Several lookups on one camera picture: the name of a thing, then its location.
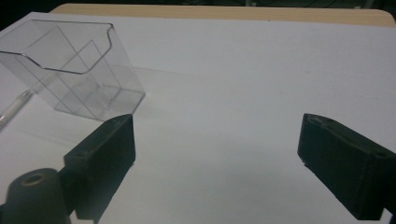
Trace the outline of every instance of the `clear plastic container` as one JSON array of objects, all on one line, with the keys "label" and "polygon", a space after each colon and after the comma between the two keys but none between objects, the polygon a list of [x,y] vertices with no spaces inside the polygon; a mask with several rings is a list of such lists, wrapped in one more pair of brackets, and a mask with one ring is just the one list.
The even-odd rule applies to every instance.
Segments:
[{"label": "clear plastic container", "polygon": [[110,23],[27,21],[0,38],[0,62],[56,110],[107,120],[145,93]]}]

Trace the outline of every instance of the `dark background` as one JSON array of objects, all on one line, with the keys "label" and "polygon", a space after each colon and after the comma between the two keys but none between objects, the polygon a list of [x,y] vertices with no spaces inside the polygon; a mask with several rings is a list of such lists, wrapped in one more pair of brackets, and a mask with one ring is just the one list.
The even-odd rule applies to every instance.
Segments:
[{"label": "dark background", "polygon": [[[253,0],[258,7],[364,7],[370,0]],[[50,12],[64,3],[189,5],[241,7],[245,0],[0,0],[0,30],[31,11]],[[396,15],[396,0],[375,0],[371,8]]]}]

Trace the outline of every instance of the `pen holder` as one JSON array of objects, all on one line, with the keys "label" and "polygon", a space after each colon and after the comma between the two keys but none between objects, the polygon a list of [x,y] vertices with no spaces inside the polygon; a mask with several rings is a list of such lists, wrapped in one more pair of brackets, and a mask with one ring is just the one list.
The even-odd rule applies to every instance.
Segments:
[{"label": "pen holder", "polygon": [[54,109],[107,120],[145,93],[110,23],[27,21],[0,38],[0,62]]}]

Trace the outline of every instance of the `white tabletop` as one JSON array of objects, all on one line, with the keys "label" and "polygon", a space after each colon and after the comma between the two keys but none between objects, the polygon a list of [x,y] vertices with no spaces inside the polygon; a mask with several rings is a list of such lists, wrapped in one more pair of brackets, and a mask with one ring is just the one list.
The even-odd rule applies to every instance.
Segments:
[{"label": "white tabletop", "polygon": [[[359,223],[297,156],[303,113],[396,148],[394,28],[28,18],[112,22],[133,65],[144,68],[136,162],[100,223]],[[0,72],[2,110],[26,87]],[[0,133],[0,202],[17,176],[62,168],[62,156],[99,125],[34,96]]]}]

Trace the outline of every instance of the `clear pen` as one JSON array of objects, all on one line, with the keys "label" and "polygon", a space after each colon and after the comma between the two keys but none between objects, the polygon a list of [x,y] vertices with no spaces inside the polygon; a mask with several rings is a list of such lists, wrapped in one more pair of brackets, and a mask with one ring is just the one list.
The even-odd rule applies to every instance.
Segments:
[{"label": "clear pen", "polygon": [[31,90],[24,91],[9,107],[7,107],[5,111],[3,111],[2,114],[0,114],[0,131],[18,113],[18,111],[21,110],[33,94],[34,93]]}]

